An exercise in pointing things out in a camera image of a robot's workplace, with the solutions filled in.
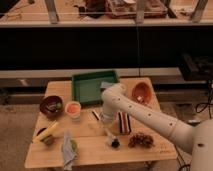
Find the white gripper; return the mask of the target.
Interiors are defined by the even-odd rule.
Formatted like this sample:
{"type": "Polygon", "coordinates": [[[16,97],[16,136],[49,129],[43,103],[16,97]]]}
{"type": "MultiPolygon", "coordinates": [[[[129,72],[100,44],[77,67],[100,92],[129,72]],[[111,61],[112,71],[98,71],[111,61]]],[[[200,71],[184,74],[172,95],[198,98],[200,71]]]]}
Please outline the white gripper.
{"type": "Polygon", "coordinates": [[[100,122],[101,122],[101,127],[107,136],[107,145],[113,149],[118,149],[120,146],[119,139],[110,130],[112,120],[109,117],[107,117],[106,115],[104,115],[103,113],[101,113],[100,122]]]}

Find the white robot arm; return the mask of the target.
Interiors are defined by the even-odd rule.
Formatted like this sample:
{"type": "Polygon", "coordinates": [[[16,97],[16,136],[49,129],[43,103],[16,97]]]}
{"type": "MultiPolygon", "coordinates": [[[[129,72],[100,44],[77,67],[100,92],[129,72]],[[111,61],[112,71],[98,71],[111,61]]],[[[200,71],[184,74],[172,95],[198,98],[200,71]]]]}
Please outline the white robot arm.
{"type": "Polygon", "coordinates": [[[213,171],[213,119],[191,126],[132,101],[126,96],[126,86],[122,83],[104,90],[101,98],[101,121],[104,124],[111,123],[115,114],[123,111],[190,154],[190,171],[213,171]]]}

